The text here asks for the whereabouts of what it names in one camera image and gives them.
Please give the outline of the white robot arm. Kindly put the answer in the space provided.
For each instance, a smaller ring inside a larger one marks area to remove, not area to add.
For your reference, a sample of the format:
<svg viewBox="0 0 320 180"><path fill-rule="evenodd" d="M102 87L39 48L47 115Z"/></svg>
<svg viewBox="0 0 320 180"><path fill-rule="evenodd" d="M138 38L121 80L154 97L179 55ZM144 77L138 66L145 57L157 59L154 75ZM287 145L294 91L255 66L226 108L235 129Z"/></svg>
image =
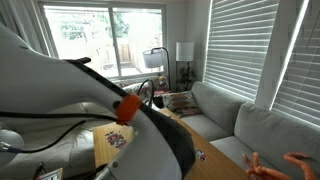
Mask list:
<svg viewBox="0 0 320 180"><path fill-rule="evenodd" d="M1 180L29 180L39 163L79 180L94 171L93 130L110 123L126 93L86 65L34 51L0 28L1 126L20 135L21 153L1 155ZM186 176L195 162L190 134L180 124L141 105L130 122L132 140L106 167L117 180L167 180Z"/></svg>

